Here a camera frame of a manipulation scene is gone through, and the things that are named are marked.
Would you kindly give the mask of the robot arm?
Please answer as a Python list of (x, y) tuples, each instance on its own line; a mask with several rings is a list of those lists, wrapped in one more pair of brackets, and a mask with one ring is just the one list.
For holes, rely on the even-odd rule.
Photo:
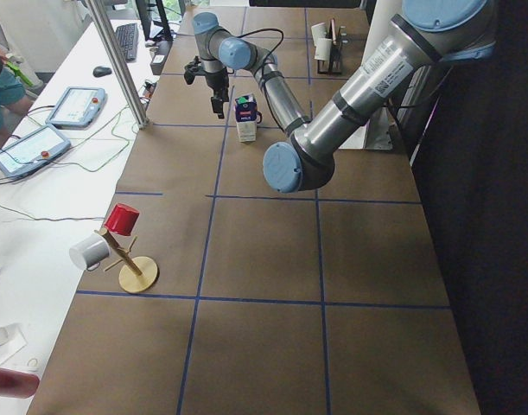
[(375, 11), (386, 19), (384, 40), (314, 118), (303, 112), (272, 53), (232, 35), (211, 12), (192, 20), (200, 58), (195, 72), (217, 90), (215, 112), (228, 90), (229, 69), (253, 75), (287, 137), (264, 153), (265, 180), (281, 193), (312, 190), (334, 174), (334, 153), (416, 70), (491, 54), (497, 12), (495, 1), (403, 1)]

